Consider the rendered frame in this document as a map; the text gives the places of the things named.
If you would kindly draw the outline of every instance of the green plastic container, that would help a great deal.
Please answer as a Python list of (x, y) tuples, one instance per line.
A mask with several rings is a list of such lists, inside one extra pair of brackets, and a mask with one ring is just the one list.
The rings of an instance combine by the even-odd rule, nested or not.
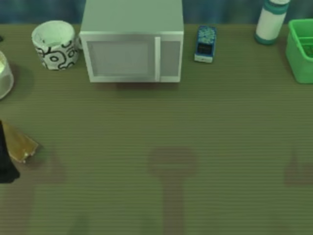
[(286, 56), (297, 82), (313, 83), (313, 19), (291, 20)]

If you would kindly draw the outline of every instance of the table surface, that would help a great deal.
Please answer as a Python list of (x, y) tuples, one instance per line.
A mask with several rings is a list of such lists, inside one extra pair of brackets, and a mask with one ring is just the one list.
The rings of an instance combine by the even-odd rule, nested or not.
[[(217, 25), (215, 61), (202, 64), (193, 62), (197, 25), (186, 25), (176, 85), (92, 84), (83, 55), (48, 71), (34, 28), (0, 25), (16, 78), (0, 117), (42, 145), (0, 187), (1, 234), (161, 235), (175, 226), (170, 209), (184, 214), (173, 235), (312, 234), (313, 86), (293, 78), (286, 26), (268, 47), (255, 43), (254, 25)], [(174, 163), (197, 164), (180, 193), (162, 190), (175, 169), (159, 171), (162, 181), (150, 164), (175, 151)], [(305, 183), (292, 182), (296, 162)]]

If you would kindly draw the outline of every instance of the teal background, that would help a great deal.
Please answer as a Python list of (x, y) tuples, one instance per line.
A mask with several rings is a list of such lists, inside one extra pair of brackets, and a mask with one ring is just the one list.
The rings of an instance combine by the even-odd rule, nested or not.
[[(257, 23), (263, 0), (182, 0), (187, 24)], [(86, 0), (0, 0), (0, 24), (81, 22)], [(291, 0), (286, 17), (313, 18), (313, 0)]]

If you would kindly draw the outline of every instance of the blue phone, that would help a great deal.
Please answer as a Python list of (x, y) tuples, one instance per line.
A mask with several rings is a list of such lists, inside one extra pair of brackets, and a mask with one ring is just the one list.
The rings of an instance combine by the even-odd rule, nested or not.
[(215, 54), (216, 27), (202, 25), (198, 28), (195, 61), (212, 63)]

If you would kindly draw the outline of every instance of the mug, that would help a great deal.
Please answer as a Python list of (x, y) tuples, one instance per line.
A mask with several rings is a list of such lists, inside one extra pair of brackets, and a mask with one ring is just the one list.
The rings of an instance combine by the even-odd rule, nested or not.
[(5, 55), (0, 51), (0, 99), (4, 98), (13, 88), (14, 77)]
[(65, 70), (75, 65), (82, 49), (72, 25), (64, 21), (48, 21), (32, 32), (32, 41), (43, 66), (49, 70)]

